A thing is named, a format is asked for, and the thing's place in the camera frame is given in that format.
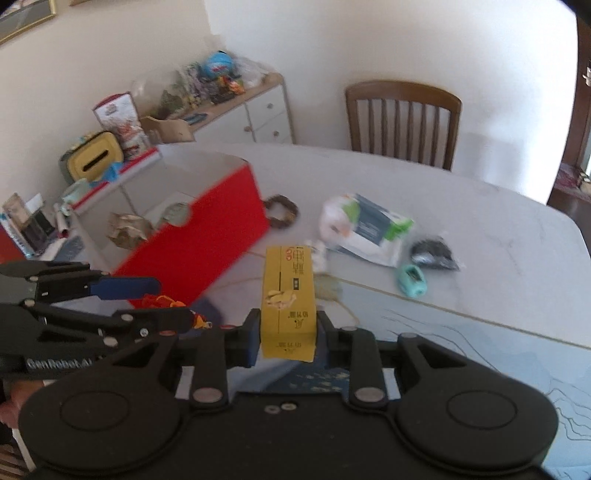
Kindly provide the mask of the person's left hand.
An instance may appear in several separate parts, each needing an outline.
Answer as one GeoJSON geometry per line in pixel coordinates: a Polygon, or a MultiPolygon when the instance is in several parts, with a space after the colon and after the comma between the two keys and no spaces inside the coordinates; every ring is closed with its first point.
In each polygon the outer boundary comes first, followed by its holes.
{"type": "Polygon", "coordinates": [[[44,387],[39,380],[19,380],[10,386],[8,399],[1,403],[1,422],[11,429],[18,428],[19,414],[27,400],[44,387]]]}

